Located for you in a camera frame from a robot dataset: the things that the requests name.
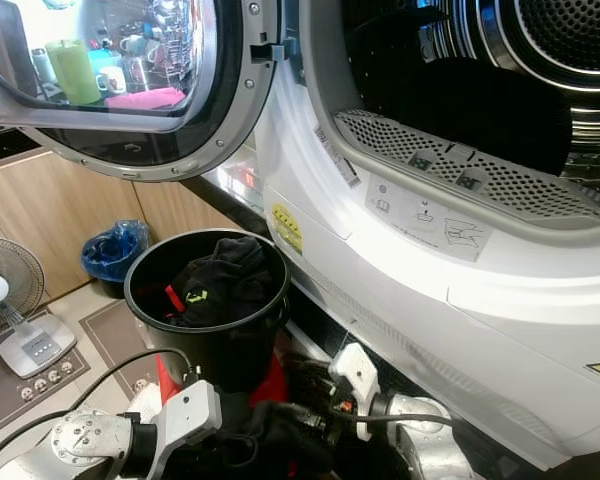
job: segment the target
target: door glass window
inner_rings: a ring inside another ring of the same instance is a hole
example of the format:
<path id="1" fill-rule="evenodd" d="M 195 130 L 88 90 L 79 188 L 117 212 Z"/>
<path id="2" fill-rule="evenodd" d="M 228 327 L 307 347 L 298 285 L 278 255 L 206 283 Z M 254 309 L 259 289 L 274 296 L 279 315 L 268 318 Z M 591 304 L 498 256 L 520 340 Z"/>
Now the door glass window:
<path id="1" fill-rule="evenodd" d="M 0 85 L 36 108 L 193 115 L 214 19 L 212 0 L 0 0 Z"/>

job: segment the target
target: dryer door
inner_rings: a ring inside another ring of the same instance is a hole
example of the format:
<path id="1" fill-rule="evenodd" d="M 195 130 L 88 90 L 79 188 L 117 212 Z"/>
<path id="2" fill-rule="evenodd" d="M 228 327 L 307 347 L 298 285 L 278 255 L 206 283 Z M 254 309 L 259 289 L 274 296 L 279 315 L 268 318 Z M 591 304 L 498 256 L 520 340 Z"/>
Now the dryer door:
<path id="1" fill-rule="evenodd" d="M 262 110 L 276 0 L 0 0 L 0 124 L 108 175 L 224 161 Z"/>

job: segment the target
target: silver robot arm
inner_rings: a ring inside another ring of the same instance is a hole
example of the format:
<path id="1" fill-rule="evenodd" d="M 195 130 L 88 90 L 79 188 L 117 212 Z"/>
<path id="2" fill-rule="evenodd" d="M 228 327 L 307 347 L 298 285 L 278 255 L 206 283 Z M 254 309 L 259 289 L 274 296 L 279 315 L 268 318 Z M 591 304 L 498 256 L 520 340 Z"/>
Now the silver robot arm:
<path id="1" fill-rule="evenodd" d="M 220 398 L 204 380 L 169 399 L 151 423 L 140 424 L 138 417 L 71 412 L 33 449 L 0 468 L 0 480 L 158 480 L 176 448 L 201 442 L 222 424 Z"/>
<path id="2" fill-rule="evenodd" d="M 360 344 L 341 350 L 329 366 L 331 377 L 350 388 L 357 415 L 436 415 L 451 420 L 447 409 L 431 398 L 380 393 L 378 371 Z M 371 438 L 369 424 L 356 424 L 358 438 Z M 404 458 L 414 480 L 479 479 L 452 435 L 452 427 L 436 422 L 397 421 L 386 423 L 389 444 Z"/>

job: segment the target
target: blue plastic bag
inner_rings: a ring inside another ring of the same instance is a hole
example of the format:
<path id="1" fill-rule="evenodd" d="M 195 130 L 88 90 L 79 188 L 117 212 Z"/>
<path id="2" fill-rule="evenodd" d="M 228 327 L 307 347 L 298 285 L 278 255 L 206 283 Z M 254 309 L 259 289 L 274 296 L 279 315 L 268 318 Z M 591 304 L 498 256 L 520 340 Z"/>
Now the blue plastic bag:
<path id="1" fill-rule="evenodd" d="M 82 249 L 82 267 L 92 277 L 124 282 L 133 261 L 149 246 L 149 227 L 139 220 L 119 220 Z"/>

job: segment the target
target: brown mat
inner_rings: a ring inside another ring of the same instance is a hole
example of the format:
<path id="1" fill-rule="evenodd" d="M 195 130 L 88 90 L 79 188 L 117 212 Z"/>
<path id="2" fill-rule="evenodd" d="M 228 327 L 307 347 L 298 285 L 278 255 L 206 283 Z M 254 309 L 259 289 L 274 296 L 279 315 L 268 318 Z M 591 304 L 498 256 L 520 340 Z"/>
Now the brown mat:
<path id="1" fill-rule="evenodd" d="M 120 300 L 80 320 L 80 326 L 107 367 L 113 367 L 127 357 L 147 350 L 135 322 L 127 304 Z M 131 400 L 145 381 L 158 383 L 156 358 L 150 356 L 136 360 L 114 376 Z"/>
<path id="2" fill-rule="evenodd" d="M 39 317 L 40 315 L 46 315 L 48 313 L 51 312 L 49 312 L 46 308 L 43 308 L 35 315 L 32 315 L 31 320 Z M 11 329 L 1 333 L 0 344 L 5 338 L 7 338 L 7 336 L 11 335 L 11 333 Z M 60 366 L 64 362 L 71 362 L 74 369 L 73 373 L 69 375 L 62 373 Z M 89 369 L 90 367 L 85 361 L 84 357 L 75 347 L 53 365 L 28 380 L 23 380 L 18 377 L 2 361 L 2 358 L 0 358 L 0 429 L 14 421 L 23 413 L 29 411 L 32 407 L 38 405 L 43 400 L 48 399 L 51 395 L 56 393 L 65 385 L 69 385 Z M 49 372 L 52 370 L 56 370 L 61 376 L 61 380 L 56 384 L 53 384 L 51 381 L 49 381 Z M 43 393 L 37 392 L 34 388 L 36 380 L 39 379 L 44 379 L 46 382 L 47 389 Z M 32 391 L 33 398 L 30 401 L 25 401 L 22 397 L 22 391 L 24 388 L 30 388 Z"/>

